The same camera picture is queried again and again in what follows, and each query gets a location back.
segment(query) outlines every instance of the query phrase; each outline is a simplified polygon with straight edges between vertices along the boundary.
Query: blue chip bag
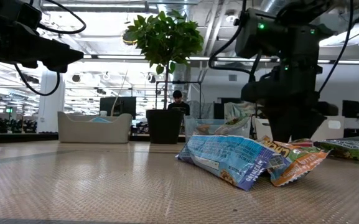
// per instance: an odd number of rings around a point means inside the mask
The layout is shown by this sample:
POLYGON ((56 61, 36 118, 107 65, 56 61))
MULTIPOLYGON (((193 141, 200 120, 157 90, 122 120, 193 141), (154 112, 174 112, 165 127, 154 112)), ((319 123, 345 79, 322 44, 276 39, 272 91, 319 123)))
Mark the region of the blue chip bag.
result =
POLYGON ((177 158, 249 190, 274 151, 241 136, 192 136, 177 158))

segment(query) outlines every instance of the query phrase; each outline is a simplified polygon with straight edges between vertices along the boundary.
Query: ceiling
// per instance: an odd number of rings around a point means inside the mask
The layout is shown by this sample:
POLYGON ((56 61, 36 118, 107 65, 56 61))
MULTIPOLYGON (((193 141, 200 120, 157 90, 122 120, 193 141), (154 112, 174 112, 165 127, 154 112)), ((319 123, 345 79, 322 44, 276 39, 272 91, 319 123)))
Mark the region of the ceiling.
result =
MULTIPOLYGON (((210 34, 203 51, 204 55, 210 55, 234 34, 236 27, 233 26, 233 18, 240 12, 242 3, 242 1, 227 0, 59 0, 58 2, 75 9, 75 13, 86 22, 87 28, 81 34, 60 36, 40 29, 38 31, 43 37, 56 39, 88 55, 139 55, 140 51, 134 46, 123 44, 121 36, 126 27, 133 23, 138 14, 149 16, 158 11, 169 9, 186 12, 190 20, 198 23, 198 30, 204 37, 206 34, 210 34)), ((262 0, 247 1, 247 7, 259 8, 262 2, 262 0)), ((76 30, 82 26, 72 15, 45 1, 35 1, 34 6, 42 10, 42 22, 49 27, 76 30)), ((337 7, 325 14, 320 22, 324 22, 325 17, 330 19, 331 23, 336 21, 334 24, 337 25, 340 32, 343 31, 341 30, 344 29, 343 27, 346 27, 347 13, 344 7, 337 7)), ((233 55, 233 47, 232 44, 227 48, 226 55, 233 55)), ((333 58, 338 54, 337 49, 326 47, 321 50, 323 52, 321 56, 333 58)), ((344 57, 359 58, 359 47, 347 51, 344 57)), ((192 68, 191 80, 196 80, 198 77, 198 64, 196 66, 192 68)), ((45 67, 40 65, 38 69, 34 70, 21 67, 21 70, 26 75, 41 82, 45 67)), ((147 63, 75 62, 69 65, 68 72, 64 75, 67 87, 65 109, 72 113, 95 114, 98 112, 99 97, 120 95, 138 96, 139 113, 143 113, 144 110, 151 109, 155 105, 156 85, 147 80, 149 75, 155 75, 155 67, 149 68, 147 63), (79 75, 80 81, 74 82, 73 75, 79 75), (99 94, 97 88, 102 89, 106 94, 99 94)), ((162 81, 162 77, 156 76, 156 80, 162 81)), ((217 85, 221 82, 227 82, 227 73, 215 72, 206 79, 206 85, 217 85)), ((159 96, 159 108, 162 104, 161 99, 159 96)), ((31 114, 37 111, 38 101, 38 96, 24 88, 24 84, 14 67, 0 63, 0 106, 2 107, 3 104, 5 106, 20 105, 19 107, 22 108, 18 112, 31 114)))

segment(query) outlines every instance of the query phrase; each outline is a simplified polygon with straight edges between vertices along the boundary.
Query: potted plant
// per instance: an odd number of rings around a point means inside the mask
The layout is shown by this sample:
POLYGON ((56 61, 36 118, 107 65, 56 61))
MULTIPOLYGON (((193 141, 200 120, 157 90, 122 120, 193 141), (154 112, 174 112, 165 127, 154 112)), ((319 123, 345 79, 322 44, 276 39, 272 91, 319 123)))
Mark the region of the potted plant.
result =
POLYGON ((168 75, 175 71, 175 64, 186 64, 187 58, 202 50, 203 37, 197 23, 187 21, 186 15, 177 11, 160 12, 156 16, 138 16, 127 33, 136 40, 150 67, 156 65, 157 74, 165 71, 164 109, 146 111, 152 143, 176 144, 183 113, 167 109, 168 75))

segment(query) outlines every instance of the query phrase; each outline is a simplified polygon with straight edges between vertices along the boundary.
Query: man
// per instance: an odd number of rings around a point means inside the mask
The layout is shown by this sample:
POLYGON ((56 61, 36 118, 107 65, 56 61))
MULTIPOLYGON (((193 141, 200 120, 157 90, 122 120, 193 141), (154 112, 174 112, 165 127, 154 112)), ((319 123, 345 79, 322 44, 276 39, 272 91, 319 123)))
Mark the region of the man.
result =
POLYGON ((168 110, 181 110, 185 115, 190 115, 190 106, 182 101, 182 93, 179 90, 175 90, 174 102, 168 105, 168 110))

